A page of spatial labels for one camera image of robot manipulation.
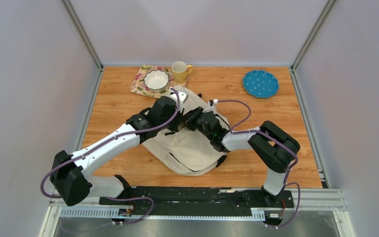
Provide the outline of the beige canvas backpack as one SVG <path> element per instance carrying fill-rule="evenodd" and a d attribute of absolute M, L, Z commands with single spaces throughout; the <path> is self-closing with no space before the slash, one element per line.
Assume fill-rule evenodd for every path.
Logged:
<path fill-rule="evenodd" d="M 162 130 L 156 137 L 142 143 L 159 161 L 179 175 L 203 175 L 219 164 L 227 152 L 218 152 L 198 130 L 191 131 L 183 125 L 179 132 L 168 135 Z"/>

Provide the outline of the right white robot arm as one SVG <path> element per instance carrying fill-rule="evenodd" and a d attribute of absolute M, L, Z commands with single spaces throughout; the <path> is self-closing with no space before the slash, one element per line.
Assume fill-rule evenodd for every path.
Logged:
<path fill-rule="evenodd" d="M 281 201 L 281 191 L 286 185 L 290 165 L 298 161 L 297 153 L 301 149 L 292 136 L 269 120 L 257 128 L 231 131 L 222 127 L 218 116 L 213 112 L 204 112 L 201 107 L 183 115 L 183 124 L 187 129 L 203 134 L 218 152 L 255 151 L 268 168 L 262 186 L 263 203 L 273 207 Z"/>

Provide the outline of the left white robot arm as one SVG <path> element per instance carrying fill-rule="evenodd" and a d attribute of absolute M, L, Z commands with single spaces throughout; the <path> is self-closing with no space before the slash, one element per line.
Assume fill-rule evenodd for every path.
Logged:
<path fill-rule="evenodd" d="M 112 197 L 120 205 L 131 199 L 131 191 L 116 177 L 93 176 L 100 166 L 120 153 L 154 138 L 164 129 L 178 131 L 183 105 L 188 95 L 171 92 L 156 99 L 152 107 L 132 115 L 113 133 L 71 154 L 58 152 L 52 169 L 41 181 L 40 190 L 48 198 L 61 198 L 67 206 L 87 197 Z"/>

